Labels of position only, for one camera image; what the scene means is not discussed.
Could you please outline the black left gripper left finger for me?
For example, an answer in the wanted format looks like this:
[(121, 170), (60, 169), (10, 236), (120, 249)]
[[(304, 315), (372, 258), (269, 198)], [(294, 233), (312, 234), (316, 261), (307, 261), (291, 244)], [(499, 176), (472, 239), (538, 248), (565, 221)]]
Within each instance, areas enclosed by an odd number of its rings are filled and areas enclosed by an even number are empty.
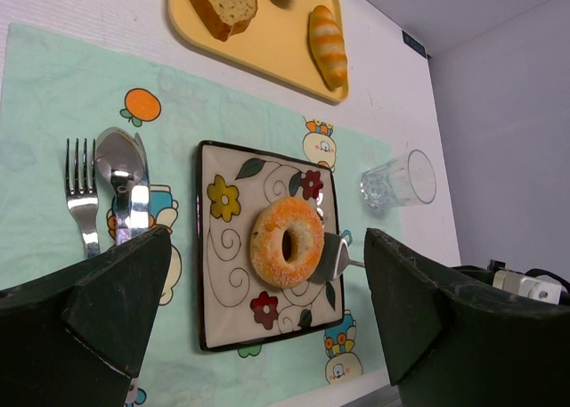
[(157, 226), (1, 292), (3, 406), (121, 406), (139, 376), (171, 258)]

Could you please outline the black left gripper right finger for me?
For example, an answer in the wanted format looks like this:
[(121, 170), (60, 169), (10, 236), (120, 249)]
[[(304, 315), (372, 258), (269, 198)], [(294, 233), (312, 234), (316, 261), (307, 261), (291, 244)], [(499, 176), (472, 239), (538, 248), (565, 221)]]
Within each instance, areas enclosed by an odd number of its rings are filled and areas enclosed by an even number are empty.
[(366, 232), (364, 263), (403, 405), (568, 405), (567, 306), (496, 289), (379, 229)]

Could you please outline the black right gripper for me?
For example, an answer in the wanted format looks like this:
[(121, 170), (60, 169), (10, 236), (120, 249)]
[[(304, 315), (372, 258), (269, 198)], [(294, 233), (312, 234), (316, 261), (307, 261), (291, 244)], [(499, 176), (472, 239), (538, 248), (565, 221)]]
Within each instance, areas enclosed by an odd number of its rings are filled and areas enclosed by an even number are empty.
[[(457, 272), (466, 274), (467, 276), (470, 276), (470, 277), (472, 277), (478, 281), (481, 281), (483, 283), (486, 283), (486, 284), (492, 285), (492, 286), (493, 286), (493, 276), (499, 270), (510, 270), (513, 272), (521, 273), (519, 271), (514, 271), (511, 269), (508, 269), (504, 262), (497, 261), (497, 260), (491, 260), (486, 269), (476, 267), (473, 265), (462, 265), (462, 266), (454, 267), (454, 270)], [(531, 276), (531, 277), (534, 277), (534, 278), (537, 278), (537, 279), (540, 279), (543, 281), (559, 283), (562, 286), (561, 305), (569, 306), (569, 281), (567, 281), (564, 278), (556, 275), (553, 272), (550, 272), (550, 271), (547, 271), (544, 269), (540, 269), (540, 268), (533, 268), (533, 269), (530, 269), (530, 270), (528, 270), (522, 274), (527, 275), (527, 276)]]

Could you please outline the steel spatula wooden handle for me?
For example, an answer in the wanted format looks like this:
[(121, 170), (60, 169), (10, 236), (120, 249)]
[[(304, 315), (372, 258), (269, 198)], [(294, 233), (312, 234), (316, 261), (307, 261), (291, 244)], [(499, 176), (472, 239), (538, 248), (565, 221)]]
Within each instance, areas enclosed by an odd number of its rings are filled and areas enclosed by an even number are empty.
[(339, 278), (349, 266), (364, 268), (365, 264), (350, 258), (346, 239), (335, 233), (324, 233), (321, 259), (309, 281), (323, 283)]

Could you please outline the pink sugared donut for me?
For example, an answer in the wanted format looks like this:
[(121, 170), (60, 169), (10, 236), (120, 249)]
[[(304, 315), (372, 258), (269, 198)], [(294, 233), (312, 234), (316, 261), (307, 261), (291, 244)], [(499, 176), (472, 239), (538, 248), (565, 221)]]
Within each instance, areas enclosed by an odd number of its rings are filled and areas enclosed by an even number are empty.
[(259, 214), (250, 236), (249, 256), (263, 281), (291, 289), (312, 276), (323, 246), (324, 229), (316, 210), (302, 199), (286, 197)]

